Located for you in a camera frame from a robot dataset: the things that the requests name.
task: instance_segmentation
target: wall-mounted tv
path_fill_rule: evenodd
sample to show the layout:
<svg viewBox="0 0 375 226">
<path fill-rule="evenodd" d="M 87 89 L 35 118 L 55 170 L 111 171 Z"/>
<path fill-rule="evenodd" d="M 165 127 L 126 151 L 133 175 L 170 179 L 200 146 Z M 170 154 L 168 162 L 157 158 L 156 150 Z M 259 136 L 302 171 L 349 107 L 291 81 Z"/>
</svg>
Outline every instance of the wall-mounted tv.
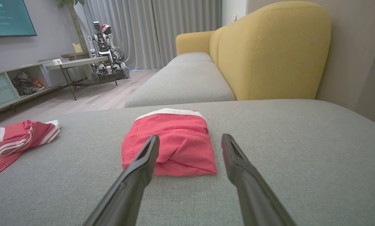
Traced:
<svg viewBox="0 0 375 226">
<path fill-rule="evenodd" d="M 23 0 L 0 0 L 0 37 L 36 35 Z"/>
</svg>

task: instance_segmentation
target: gray curtain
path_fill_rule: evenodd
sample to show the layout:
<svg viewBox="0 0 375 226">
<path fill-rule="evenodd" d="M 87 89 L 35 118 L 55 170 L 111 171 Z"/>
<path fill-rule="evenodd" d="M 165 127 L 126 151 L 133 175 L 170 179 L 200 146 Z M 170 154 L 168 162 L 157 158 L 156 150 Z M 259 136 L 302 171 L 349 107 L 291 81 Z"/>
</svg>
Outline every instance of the gray curtain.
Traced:
<svg viewBox="0 0 375 226">
<path fill-rule="evenodd" d="M 156 69 L 176 57 L 178 34 L 221 27 L 220 0 L 86 0 L 87 21 L 109 24 L 134 69 Z"/>
</svg>

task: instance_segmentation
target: gray seat cushion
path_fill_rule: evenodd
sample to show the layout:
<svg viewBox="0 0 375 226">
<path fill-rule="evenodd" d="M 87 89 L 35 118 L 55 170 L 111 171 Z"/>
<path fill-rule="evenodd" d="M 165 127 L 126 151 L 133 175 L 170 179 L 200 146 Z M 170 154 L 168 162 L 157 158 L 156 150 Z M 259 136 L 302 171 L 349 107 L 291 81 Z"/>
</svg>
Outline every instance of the gray seat cushion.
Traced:
<svg viewBox="0 0 375 226">
<path fill-rule="evenodd" d="M 207 53 L 184 53 L 176 56 L 172 59 L 168 65 L 177 63 L 194 63 L 194 62 L 213 62 L 211 57 Z"/>
<path fill-rule="evenodd" d="M 58 116 L 50 144 L 0 173 L 0 225 L 82 225 L 122 171 L 133 121 L 165 106 Z M 207 120 L 218 175 L 153 176 L 137 225 L 242 225 L 221 136 L 230 133 L 297 225 L 375 225 L 375 123 L 318 100 L 167 106 Z"/>
<path fill-rule="evenodd" d="M 221 72 L 212 62 L 168 65 L 126 100 L 125 107 L 235 100 Z"/>
</svg>

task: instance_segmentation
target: humanoid robot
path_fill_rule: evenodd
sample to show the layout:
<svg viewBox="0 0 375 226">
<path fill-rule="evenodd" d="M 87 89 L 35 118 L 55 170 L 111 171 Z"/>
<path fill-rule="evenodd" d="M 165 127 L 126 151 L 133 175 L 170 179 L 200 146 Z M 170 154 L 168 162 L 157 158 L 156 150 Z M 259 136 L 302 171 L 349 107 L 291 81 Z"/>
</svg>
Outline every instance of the humanoid robot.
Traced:
<svg viewBox="0 0 375 226">
<path fill-rule="evenodd" d="M 114 78 L 123 74 L 123 77 L 129 78 L 129 69 L 123 63 L 123 53 L 118 53 L 114 44 L 113 35 L 111 34 L 111 26 L 105 24 L 100 26 L 100 22 L 94 21 L 94 37 L 87 36 L 90 45 L 90 52 L 93 57 L 108 56 L 109 61 L 105 63 L 92 64 L 93 73 L 91 74 L 93 81 L 98 82 L 104 78 Z"/>
</svg>

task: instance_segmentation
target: red clothing with white stripes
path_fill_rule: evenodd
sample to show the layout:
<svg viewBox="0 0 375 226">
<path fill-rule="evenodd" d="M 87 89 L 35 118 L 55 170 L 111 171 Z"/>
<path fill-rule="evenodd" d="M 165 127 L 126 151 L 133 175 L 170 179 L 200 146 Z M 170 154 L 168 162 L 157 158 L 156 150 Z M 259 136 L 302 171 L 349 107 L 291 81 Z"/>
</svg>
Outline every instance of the red clothing with white stripes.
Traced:
<svg viewBox="0 0 375 226">
<path fill-rule="evenodd" d="M 58 120 L 48 123 L 27 120 L 0 127 L 0 172 L 28 148 L 50 143 L 60 132 Z"/>
<path fill-rule="evenodd" d="M 160 139 L 155 175 L 217 174 L 206 120 L 197 111 L 169 108 L 150 112 L 135 120 L 122 143 L 124 169 L 153 134 Z"/>
</svg>

